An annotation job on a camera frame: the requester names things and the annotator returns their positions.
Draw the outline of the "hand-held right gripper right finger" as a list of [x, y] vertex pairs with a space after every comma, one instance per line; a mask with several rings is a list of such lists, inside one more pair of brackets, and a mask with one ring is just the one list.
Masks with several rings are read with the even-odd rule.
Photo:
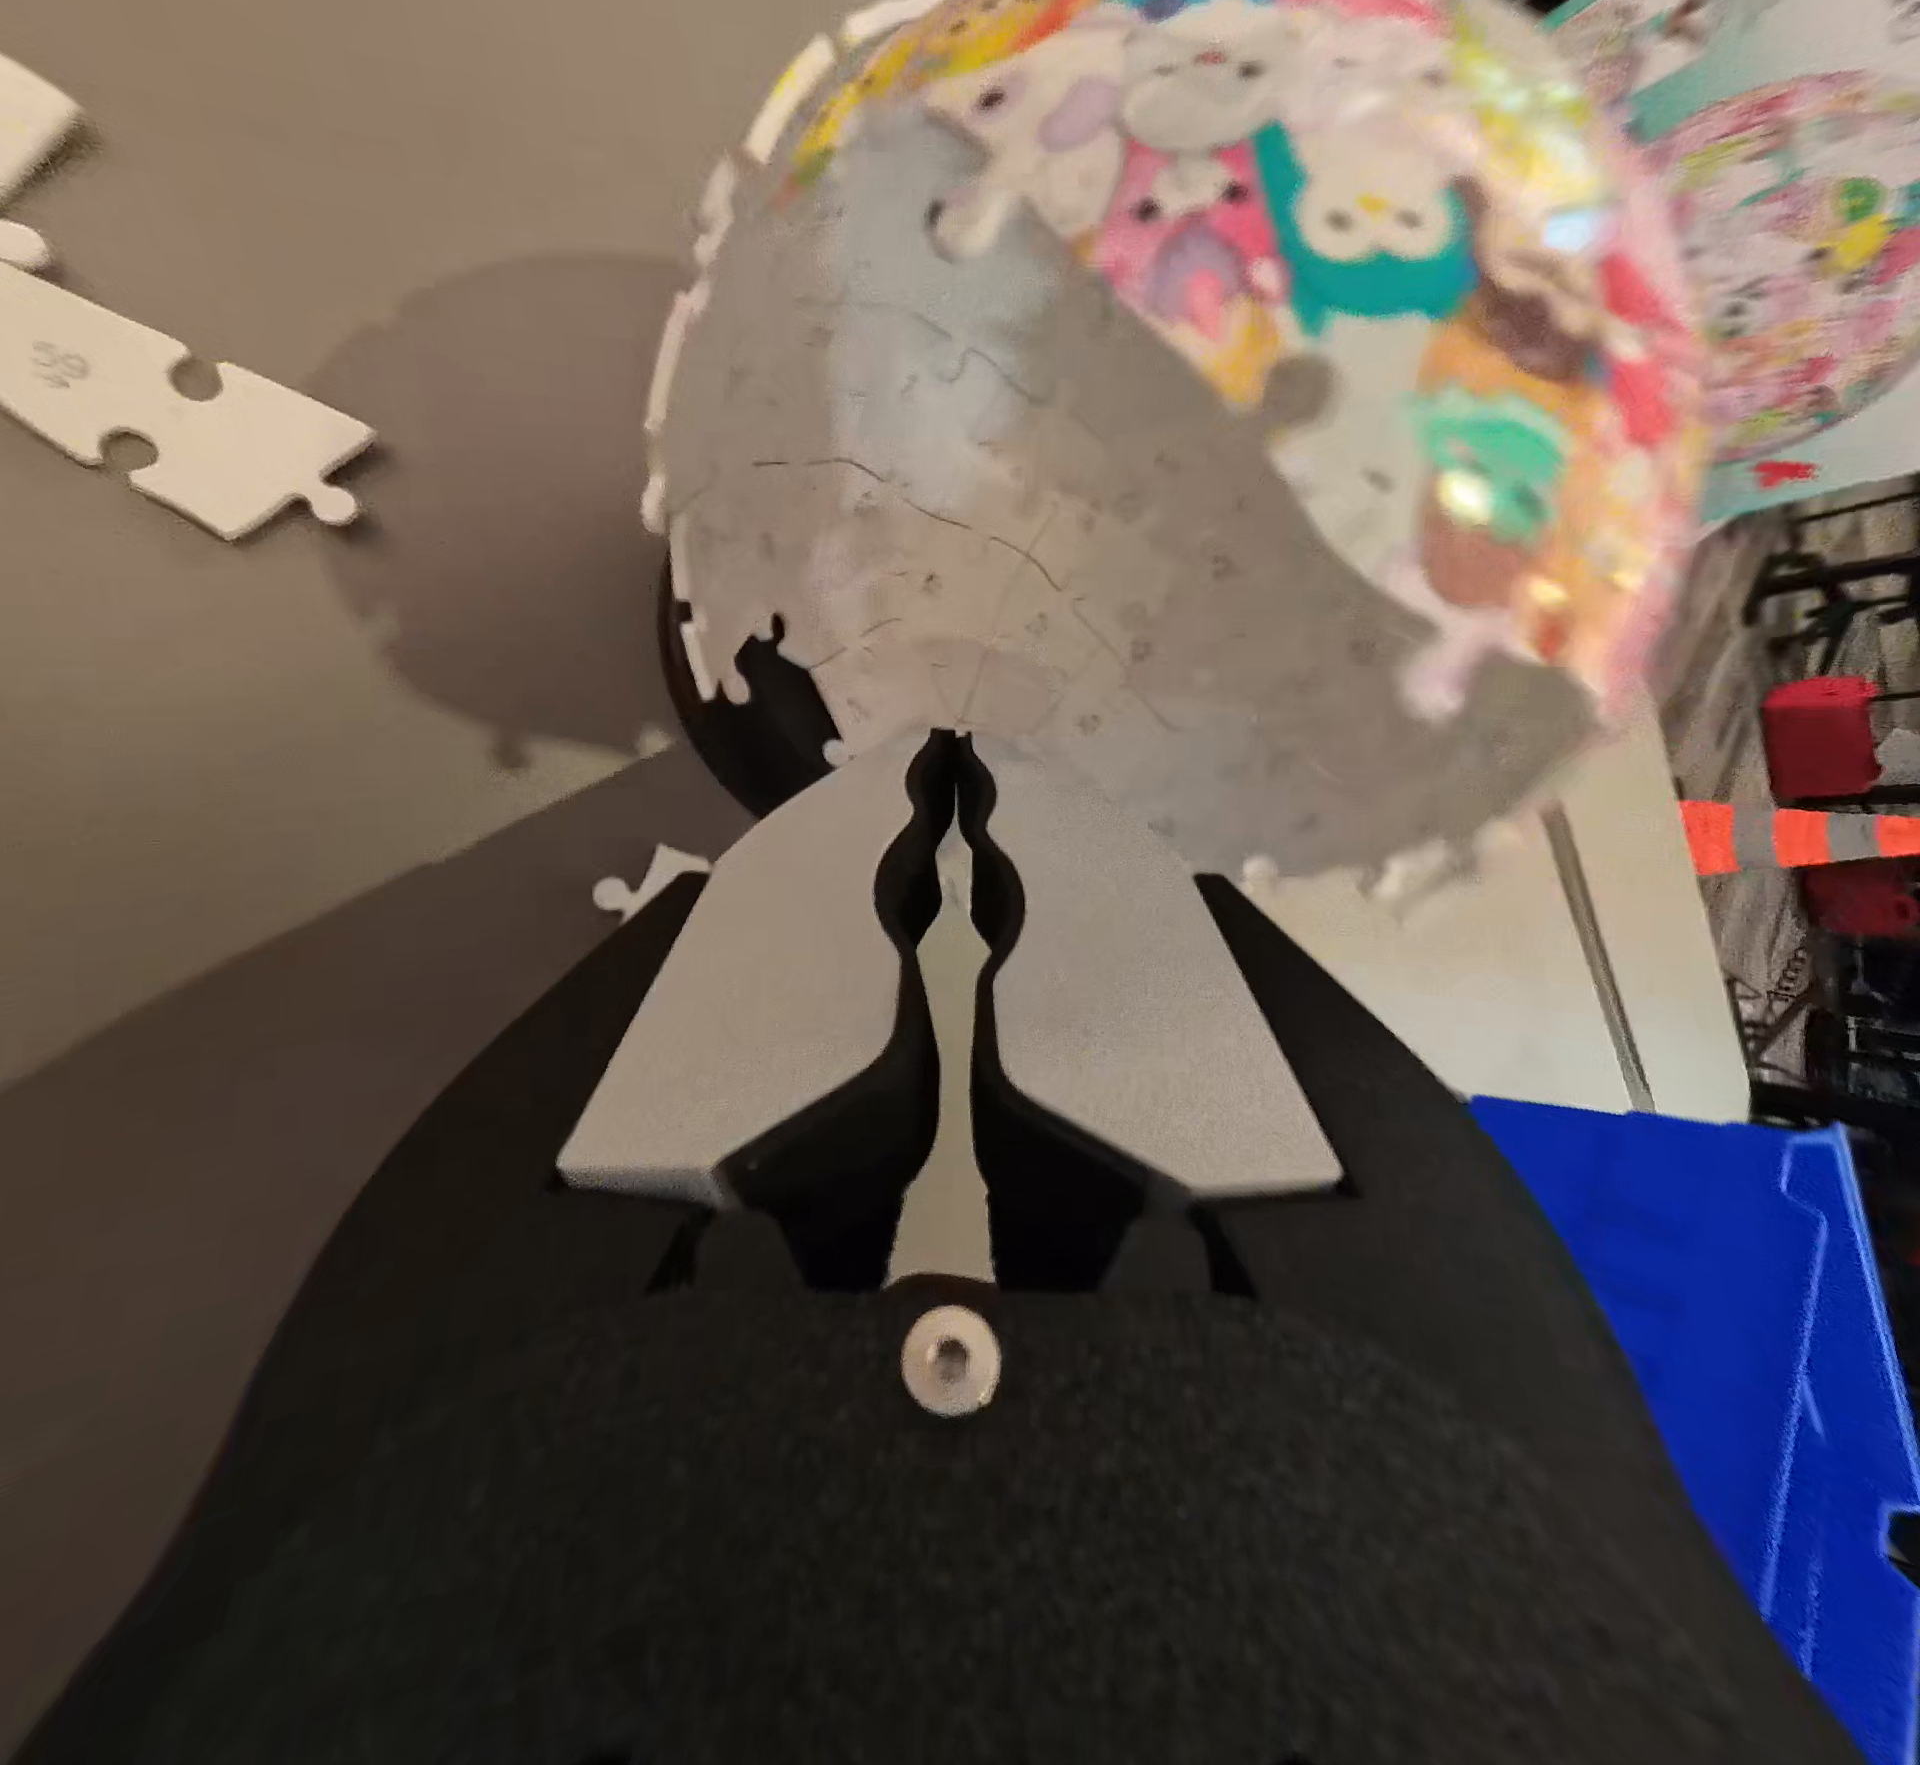
[[1144, 1227], [1212, 1284], [1225, 1206], [1345, 1172], [1187, 864], [993, 739], [961, 744], [972, 925], [972, 1153], [996, 1286], [1095, 1294]]

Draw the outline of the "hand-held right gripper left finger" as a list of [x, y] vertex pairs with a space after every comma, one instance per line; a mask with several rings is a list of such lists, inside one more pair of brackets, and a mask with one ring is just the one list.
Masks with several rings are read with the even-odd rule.
[[563, 1183], [759, 1216], [804, 1282], [879, 1292], [939, 1123], [918, 948], [942, 903], [948, 732], [796, 793], [688, 898], [557, 1158]]

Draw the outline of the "white puzzle piece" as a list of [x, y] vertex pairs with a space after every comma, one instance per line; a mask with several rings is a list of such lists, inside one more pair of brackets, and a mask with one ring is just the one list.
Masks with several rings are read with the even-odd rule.
[[10, 216], [24, 187], [83, 129], [83, 108], [27, 66], [3, 57], [3, 263], [44, 273], [56, 252], [33, 225]]
[[612, 875], [599, 878], [593, 884], [593, 903], [601, 914], [629, 921], [672, 884], [681, 878], [703, 878], [710, 870], [708, 858], [659, 844], [636, 881]]
[[360, 516], [334, 476], [373, 450], [370, 427], [234, 364], [218, 364], [220, 391], [196, 400], [178, 384], [186, 356], [153, 327], [3, 267], [3, 408], [14, 423], [88, 468], [109, 440], [143, 438], [154, 460], [130, 486], [228, 543], [295, 504], [334, 529]]

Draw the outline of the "round black ball stand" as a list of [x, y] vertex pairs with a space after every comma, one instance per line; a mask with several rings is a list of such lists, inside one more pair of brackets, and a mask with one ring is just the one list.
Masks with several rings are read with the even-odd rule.
[[678, 722], [713, 779], [751, 818], [769, 815], [828, 776], [839, 728], [811, 673], [783, 654], [780, 615], [734, 659], [733, 669], [746, 683], [742, 702], [723, 688], [710, 698], [702, 693], [684, 634], [692, 608], [675, 596], [670, 568], [659, 572], [655, 616], [659, 669]]

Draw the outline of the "colourful puzzle ball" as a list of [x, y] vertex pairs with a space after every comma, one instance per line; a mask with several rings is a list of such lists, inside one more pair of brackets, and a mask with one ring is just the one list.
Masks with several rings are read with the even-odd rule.
[[714, 169], [647, 397], [702, 702], [942, 728], [1195, 870], [1470, 875], [1699, 532], [1649, 156], [1512, 0], [879, 0]]

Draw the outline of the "puzzle box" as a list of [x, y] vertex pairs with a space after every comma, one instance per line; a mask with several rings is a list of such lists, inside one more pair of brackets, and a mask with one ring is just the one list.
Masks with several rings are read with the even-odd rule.
[[1569, 0], [1668, 192], [1709, 344], [1702, 520], [1913, 476], [1918, 0]]

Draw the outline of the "blue plastic bin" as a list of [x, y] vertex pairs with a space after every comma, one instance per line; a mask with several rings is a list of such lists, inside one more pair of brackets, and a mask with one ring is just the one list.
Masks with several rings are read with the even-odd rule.
[[1867, 1762], [1917, 1762], [1918, 1455], [1836, 1128], [1477, 1097], [1594, 1292], [1692, 1507]]

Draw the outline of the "red plastic bin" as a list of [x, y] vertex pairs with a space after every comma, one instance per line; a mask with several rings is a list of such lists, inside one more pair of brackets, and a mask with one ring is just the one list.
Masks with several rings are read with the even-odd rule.
[[1876, 736], [1881, 698], [1880, 685], [1860, 676], [1800, 677], [1769, 690], [1761, 740], [1773, 801], [1799, 807], [1873, 793], [1881, 783]]

